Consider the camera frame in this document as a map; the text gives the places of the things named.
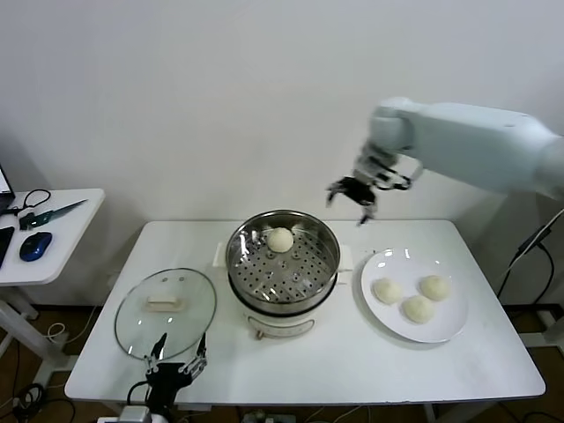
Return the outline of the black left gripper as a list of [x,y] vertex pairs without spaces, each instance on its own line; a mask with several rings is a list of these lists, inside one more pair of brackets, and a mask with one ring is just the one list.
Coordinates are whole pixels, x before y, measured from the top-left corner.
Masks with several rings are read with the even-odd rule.
[[170,412],[177,393],[190,386],[192,380],[198,378],[207,366],[206,334],[203,334],[198,343],[195,357],[184,365],[173,362],[159,363],[166,341],[165,332],[153,345],[150,353],[143,358],[146,381],[150,387],[145,403],[150,412]]

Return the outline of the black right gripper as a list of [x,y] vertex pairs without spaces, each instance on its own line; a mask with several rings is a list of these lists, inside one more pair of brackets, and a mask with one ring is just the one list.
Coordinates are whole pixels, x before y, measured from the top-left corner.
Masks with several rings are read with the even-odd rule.
[[375,219],[377,212],[376,196],[369,185],[358,181],[353,177],[344,177],[333,182],[327,188],[326,206],[331,207],[335,196],[343,195],[359,204],[361,216],[358,226],[363,226]]

